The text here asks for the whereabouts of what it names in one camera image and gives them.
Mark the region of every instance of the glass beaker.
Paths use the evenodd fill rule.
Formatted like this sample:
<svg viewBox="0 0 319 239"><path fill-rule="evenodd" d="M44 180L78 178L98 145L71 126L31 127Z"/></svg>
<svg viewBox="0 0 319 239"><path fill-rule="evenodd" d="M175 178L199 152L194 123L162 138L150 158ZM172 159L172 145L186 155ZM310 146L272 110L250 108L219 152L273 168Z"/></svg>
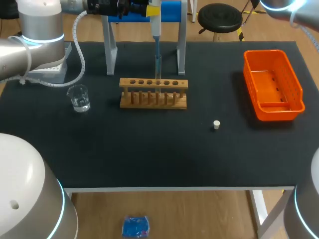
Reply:
<svg viewBox="0 0 319 239"><path fill-rule="evenodd" d="M91 104L88 96L88 88L84 85L75 85L66 93L70 97L73 108L76 112L82 113L90 109Z"/></svg>

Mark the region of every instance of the black stool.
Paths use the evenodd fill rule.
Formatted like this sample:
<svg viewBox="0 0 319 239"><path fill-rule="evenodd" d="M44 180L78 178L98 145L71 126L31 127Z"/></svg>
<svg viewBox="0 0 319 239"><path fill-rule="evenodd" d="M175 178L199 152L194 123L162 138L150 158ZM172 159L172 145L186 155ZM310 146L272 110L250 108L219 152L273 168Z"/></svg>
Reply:
<svg viewBox="0 0 319 239"><path fill-rule="evenodd" d="M249 12L246 21L243 23L242 13L246 9L249 1L253 8ZM223 3L212 3L204 6L198 13L198 23L203 27L199 34L205 30L214 32L213 41L217 41L218 33L230 33L245 25L253 10L257 7L259 0L248 0L244 9L240 12L233 6Z"/></svg>

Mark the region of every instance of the black table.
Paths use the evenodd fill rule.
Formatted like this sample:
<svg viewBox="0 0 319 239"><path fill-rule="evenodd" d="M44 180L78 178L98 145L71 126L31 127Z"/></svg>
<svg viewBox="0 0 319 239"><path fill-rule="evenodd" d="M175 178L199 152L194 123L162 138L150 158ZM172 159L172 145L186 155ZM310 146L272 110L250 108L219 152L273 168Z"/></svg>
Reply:
<svg viewBox="0 0 319 239"><path fill-rule="evenodd" d="M120 109L120 77L154 77L153 43L118 43L114 76L102 43L82 43L91 109L75 113L67 88L8 83L0 132L43 156L64 188L253 188L294 186L319 147L319 94L294 42L189 42L186 75L176 43L162 43L162 78L188 79L188 109ZM304 90L306 111L293 122L257 120L243 77L250 49L284 50ZM80 72L73 47L67 80ZM211 131L214 120L221 121Z"/></svg>

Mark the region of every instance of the wooden test tube rack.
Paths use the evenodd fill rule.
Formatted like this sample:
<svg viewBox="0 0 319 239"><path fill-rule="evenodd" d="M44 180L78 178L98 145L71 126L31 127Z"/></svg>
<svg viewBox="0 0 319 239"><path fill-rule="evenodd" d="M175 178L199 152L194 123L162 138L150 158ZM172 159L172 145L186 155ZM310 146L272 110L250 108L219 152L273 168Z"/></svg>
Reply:
<svg viewBox="0 0 319 239"><path fill-rule="evenodd" d="M155 79L121 78L120 87L124 89L121 96L121 108L187 109L185 90L188 89L188 80L162 79L158 81ZM146 92L134 91L134 88L145 88ZM161 93L151 92L155 88L160 88ZM178 92L167 93L166 89L176 89Z"/></svg>

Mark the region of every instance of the orange basket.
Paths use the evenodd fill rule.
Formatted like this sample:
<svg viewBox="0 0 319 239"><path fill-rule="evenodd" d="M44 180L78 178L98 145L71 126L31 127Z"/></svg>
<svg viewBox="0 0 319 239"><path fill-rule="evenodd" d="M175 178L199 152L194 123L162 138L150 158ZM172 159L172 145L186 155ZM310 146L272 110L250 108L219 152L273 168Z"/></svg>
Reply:
<svg viewBox="0 0 319 239"><path fill-rule="evenodd" d="M246 51L244 75L257 118L293 120L305 111L303 89L282 50Z"/></svg>

